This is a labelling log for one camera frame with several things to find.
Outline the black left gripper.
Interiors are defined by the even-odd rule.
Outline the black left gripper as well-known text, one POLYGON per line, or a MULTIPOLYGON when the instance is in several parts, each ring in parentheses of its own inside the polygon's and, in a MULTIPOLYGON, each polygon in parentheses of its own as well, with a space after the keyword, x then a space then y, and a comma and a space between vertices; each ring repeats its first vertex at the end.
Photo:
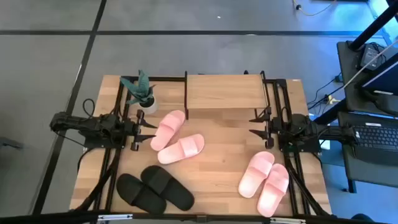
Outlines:
POLYGON ((155 135, 143 135, 141 134, 141 126, 146 128, 156 128, 156 126, 149 124, 146 120, 144 120, 144 112, 142 110, 138 110, 137 121, 133 122, 131 120, 125 120, 124 122, 124 131, 126 136, 132 136, 134 139, 131 143, 131 150, 138 151, 139 145, 143 141, 147 139, 154 138, 155 135))

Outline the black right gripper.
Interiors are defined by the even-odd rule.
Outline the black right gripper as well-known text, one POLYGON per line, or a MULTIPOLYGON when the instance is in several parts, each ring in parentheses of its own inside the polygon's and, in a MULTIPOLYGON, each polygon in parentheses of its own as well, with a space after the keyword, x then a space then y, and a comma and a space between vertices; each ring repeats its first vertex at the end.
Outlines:
POLYGON ((266 149, 272 149, 274 147, 274 138, 271 136, 272 133, 278 134, 282 129, 282 120, 280 117, 276 116, 271 118, 271 107, 267 106, 265 108, 265 113, 260 116, 250 119, 251 123, 263 123, 266 122, 266 130, 255 130, 250 129, 249 131, 257 136, 259 136, 262 140, 266 140, 265 147, 266 149))

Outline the pink rubber slide sandal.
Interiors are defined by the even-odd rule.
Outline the pink rubber slide sandal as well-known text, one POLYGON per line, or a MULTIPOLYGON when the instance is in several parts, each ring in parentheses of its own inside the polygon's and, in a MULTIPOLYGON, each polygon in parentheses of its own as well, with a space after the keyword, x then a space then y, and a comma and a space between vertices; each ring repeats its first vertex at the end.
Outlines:
POLYGON ((257 203, 258 212, 264 217, 275 213, 289 186, 289 173, 282 164, 274 164, 257 203))
POLYGON ((185 122, 185 113, 180 110, 169 112, 159 123, 150 146, 155 151, 162 150, 185 122))
POLYGON ((261 183, 268 177, 275 161, 272 153, 267 151, 255 154, 240 180, 238 192, 244 198, 251 198, 256 193, 261 183))
POLYGON ((180 138, 176 143, 158 152, 157 158, 161 164, 171 164, 188 159, 201 153, 205 139, 201 134, 180 138))

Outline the wooden shelf black metal frame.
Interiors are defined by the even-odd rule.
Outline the wooden shelf black metal frame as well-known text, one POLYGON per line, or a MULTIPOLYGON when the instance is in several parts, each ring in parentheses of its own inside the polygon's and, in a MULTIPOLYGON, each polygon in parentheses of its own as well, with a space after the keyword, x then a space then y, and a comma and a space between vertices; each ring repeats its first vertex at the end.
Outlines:
POLYGON ((261 74, 185 74, 185 117, 191 110, 259 109, 268 106, 261 74))

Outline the black rubber slide sandal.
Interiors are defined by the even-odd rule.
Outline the black rubber slide sandal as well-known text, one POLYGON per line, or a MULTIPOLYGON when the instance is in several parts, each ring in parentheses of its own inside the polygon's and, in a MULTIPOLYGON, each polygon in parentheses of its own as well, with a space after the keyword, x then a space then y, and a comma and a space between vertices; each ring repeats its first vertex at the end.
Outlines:
POLYGON ((157 195, 175 205, 179 210, 190 210, 195 203, 191 191, 160 166, 146 167, 141 172, 141 180, 157 195))
POLYGON ((163 214, 167 203, 150 187, 130 174, 121 174, 116 181, 119 196, 130 206, 150 214, 163 214))

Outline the green plant in white pot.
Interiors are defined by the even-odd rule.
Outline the green plant in white pot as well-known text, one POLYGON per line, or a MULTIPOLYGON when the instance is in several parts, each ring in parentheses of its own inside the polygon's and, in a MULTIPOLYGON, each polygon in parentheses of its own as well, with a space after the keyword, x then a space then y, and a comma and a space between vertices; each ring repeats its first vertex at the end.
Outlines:
POLYGON ((132 77, 121 77, 120 82, 131 94, 131 99, 126 104, 138 104, 145 114, 153 114, 158 109, 158 104, 154 96, 154 85, 150 86, 149 77, 143 70, 138 70, 137 81, 132 81, 132 77))

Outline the black side table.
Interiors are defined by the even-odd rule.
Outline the black side table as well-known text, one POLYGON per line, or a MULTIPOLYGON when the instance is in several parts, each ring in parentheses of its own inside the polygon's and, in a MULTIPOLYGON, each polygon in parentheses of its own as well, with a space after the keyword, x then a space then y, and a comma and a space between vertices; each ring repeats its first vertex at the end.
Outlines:
MULTIPOLYGON (((358 72, 356 65, 359 60, 360 53, 354 52, 348 48, 347 42, 338 42, 336 44, 338 51, 338 59, 340 69, 343 76, 343 83, 346 84, 358 72)), ((363 113, 387 115, 387 113, 379 110, 376 106, 368 101, 362 94, 356 84, 362 80, 368 80, 372 75, 368 72, 361 72, 354 80, 344 89, 346 109, 348 111, 356 111, 363 113)), ((379 95, 378 103, 383 109, 388 109, 398 113, 398 96, 379 95)))

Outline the black keyboard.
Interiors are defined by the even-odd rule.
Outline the black keyboard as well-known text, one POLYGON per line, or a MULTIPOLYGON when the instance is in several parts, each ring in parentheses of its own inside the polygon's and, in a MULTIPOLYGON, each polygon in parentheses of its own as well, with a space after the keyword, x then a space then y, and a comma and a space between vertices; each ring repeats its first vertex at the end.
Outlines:
POLYGON ((398 167, 398 119, 356 114, 350 120, 355 133, 357 159, 398 167))

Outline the dark grey laptop desk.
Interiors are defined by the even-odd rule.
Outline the dark grey laptop desk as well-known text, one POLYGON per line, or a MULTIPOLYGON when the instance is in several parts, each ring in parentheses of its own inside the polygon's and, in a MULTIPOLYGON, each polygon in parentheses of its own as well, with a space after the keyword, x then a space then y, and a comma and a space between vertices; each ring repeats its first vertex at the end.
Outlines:
MULTIPOLYGON (((339 126, 351 125, 354 113, 338 113, 339 126)), ((359 160, 355 157, 353 147, 356 144, 343 144, 343 157, 349 191, 354 192, 356 181, 385 185, 398 188, 398 167, 384 166, 359 160)))

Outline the black power adapter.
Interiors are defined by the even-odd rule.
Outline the black power adapter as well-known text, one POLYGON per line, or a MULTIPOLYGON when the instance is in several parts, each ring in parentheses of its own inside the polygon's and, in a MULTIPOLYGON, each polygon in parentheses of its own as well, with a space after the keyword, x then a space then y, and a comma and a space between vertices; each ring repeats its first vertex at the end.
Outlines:
MULTIPOLYGON (((366 44, 362 49, 362 53, 358 62, 358 67, 363 68, 366 64, 368 64, 375 56, 381 53, 384 50, 384 47, 371 42, 366 44)), ((377 69, 385 61, 385 56, 380 55, 376 59, 374 59, 364 70, 373 71, 377 69)))

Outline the dark blue monitor screen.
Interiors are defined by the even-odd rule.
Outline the dark blue monitor screen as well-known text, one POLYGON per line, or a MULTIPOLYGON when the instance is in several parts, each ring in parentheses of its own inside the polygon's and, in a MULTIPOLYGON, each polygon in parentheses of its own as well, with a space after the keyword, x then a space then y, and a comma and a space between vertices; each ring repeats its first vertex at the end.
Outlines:
POLYGON ((398 59, 391 58, 378 67, 374 76, 364 82, 361 88, 373 93, 398 96, 398 59))

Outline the dark grey floor object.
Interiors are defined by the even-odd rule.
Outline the dark grey floor object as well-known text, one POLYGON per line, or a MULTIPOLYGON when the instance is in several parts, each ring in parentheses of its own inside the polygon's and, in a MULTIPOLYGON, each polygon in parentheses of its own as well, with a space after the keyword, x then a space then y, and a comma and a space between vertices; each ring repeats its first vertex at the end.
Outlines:
POLYGON ((0 136, 0 149, 6 146, 13 147, 15 149, 22 149, 24 147, 21 142, 0 136))

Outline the black diagonal pole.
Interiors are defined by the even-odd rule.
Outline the black diagonal pole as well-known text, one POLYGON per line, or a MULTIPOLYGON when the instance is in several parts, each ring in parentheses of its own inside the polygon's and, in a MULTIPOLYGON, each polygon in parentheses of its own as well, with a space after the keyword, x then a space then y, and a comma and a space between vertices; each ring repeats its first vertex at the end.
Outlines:
POLYGON ((375 33, 382 29, 396 14, 398 13, 398 0, 394 0, 392 4, 379 16, 372 24, 368 26, 348 48, 352 51, 362 47, 375 33))

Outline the black aluminium rig frame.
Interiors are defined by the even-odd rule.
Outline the black aluminium rig frame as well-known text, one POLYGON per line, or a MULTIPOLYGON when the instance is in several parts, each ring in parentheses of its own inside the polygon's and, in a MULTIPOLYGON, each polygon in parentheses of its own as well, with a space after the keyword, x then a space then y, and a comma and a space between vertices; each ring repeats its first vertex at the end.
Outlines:
MULTIPOLYGON (((157 98, 159 109, 148 117, 146 121, 155 125, 155 121, 162 119, 172 110, 184 110, 185 77, 150 77, 151 85, 156 85, 154 95, 157 98)), ((2 217, 0 224, 71 224, 97 221, 98 215, 133 214, 133 219, 150 220, 180 220, 206 223, 213 221, 229 222, 263 222, 269 223, 270 219, 259 216, 256 206, 257 193, 253 198, 242 198, 238 192, 238 182, 248 164, 251 156, 261 149, 265 150, 264 142, 250 134, 248 129, 258 129, 260 124, 248 123, 255 115, 254 109, 212 109, 191 110, 186 126, 180 132, 187 136, 201 132, 205 137, 205 151, 196 159, 182 161, 181 164, 163 166, 174 177, 186 186, 195 197, 195 204, 189 211, 181 211, 176 206, 168 203, 164 214, 151 215, 136 207, 130 207, 117 195, 110 193, 110 177, 105 184, 100 208, 106 210, 89 210, 84 212, 48 213, 39 215, 26 215, 19 217, 2 217)), ((128 139, 127 146, 121 151, 121 160, 118 172, 130 172, 138 177, 141 171, 150 165, 155 165, 156 153, 149 147, 149 143, 142 143, 138 151, 130 150, 132 138, 128 139)), ((315 193, 315 199, 320 199, 321 208, 330 212, 330 204, 322 176, 320 163, 312 154, 301 154, 303 179, 311 184, 310 190, 315 193)), ((71 207, 77 207, 93 190, 99 180, 100 171, 105 158, 105 149, 94 149, 81 162, 78 173, 71 207)), ((276 217, 296 218, 306 220, 307 224, 357 224, 359 220, 336 218, 329 215, 293 215, 293 203, 290 202, 289 191, 277 208, 276 217)))

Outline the silver metal bracket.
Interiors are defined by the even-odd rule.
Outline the silver metal bracket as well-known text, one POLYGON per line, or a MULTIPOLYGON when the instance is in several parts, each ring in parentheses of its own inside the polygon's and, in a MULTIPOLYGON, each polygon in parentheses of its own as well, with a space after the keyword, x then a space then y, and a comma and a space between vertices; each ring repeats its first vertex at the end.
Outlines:
POLYGON ((269 224, 307 224, 306 220, 296 218, 271 217, 269 224))
POLYGON ((108 222, 114 220, 130 220, 133 219, 133 214, 109 214, 109 215, 98 215, 98 222, 108 222))

